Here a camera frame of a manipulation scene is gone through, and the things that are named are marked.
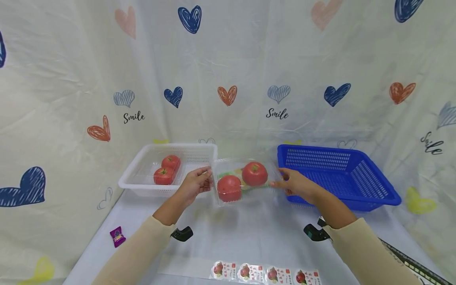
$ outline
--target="white backdrop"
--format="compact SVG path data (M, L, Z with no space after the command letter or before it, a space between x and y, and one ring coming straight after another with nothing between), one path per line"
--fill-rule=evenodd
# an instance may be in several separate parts
M166 141L362 150L456 281L452 0L0 5L2 284L61 284L136 152Z

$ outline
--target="finger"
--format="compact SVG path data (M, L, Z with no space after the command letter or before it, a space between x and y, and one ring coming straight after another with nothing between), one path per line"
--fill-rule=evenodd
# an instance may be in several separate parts
M201 188L200 188L200 192L201 192L201 193L207 192L207 191L210 191L210 190L211 190L211 188L209 188L209 187L201 187Z
M269 185L274 188L284 188L287 189L288 181L271 181Z
M211 177L211 175L212 175L212 170L208 169L206 173L203 173L200 176L198 176L196 178L196 181L197 181L197 183L201 184L201 183L205 182L207 179L209 179L209 177Z
M188 174L191 174L192 176L200 176L204 172L207 172L209 169L211 169L210 166L205 166L205 167L195 169L195 170L189 172Z
M279 171L282 172L282 174L286 174L286 175L290 176L290 174L293 170L288 169L288 168L279 168Z

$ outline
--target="sleeve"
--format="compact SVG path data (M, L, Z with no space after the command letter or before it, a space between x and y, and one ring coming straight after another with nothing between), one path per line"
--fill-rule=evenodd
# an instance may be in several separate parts
M422 285L361 218L341 229L324 227L342 261L361 285Z
M164 250L175 225L164 226L153 216L118 247L92 285L132 285L141 280L155 258Z

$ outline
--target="pink heart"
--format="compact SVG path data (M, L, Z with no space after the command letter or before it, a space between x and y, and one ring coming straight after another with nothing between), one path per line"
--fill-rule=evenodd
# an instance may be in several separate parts
M341 5L342 0L330 0L328 5L325 5L322 1L316 2L311 11L312 21L314 21L315 25L323 31Z
M136 16L132 6L128 7L128 15L121 9L117 9L115 20L124 32L136 40Z

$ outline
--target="orange heart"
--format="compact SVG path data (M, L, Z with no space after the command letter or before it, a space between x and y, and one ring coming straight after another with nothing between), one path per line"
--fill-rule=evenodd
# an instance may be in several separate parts
M318 1L312 7L311 16L315 25L323 31L342 5L342 0L331 0L328 5Z
M117 9L114 17L119 27L136 40L136 15L133 7L128 7L128 15L121 9Z
M87 128L87 133L96 140L110 141L111 131L109 130L108 117L106 115L103 116L103 127L96 125L90 126Z
M228 92L223 87L219 87L217 89L218 95L220 99L226 104L226 106L231 106L233 104L234 99L236 99L236 95L238 94L238 87L236 85L231 86Z
M391 99L394 101L394 104L402 103L407 97L412 94L413 90L415 89L416 83L410 83L407 87L402 86L399 82L394 82L389 87L389 95Z

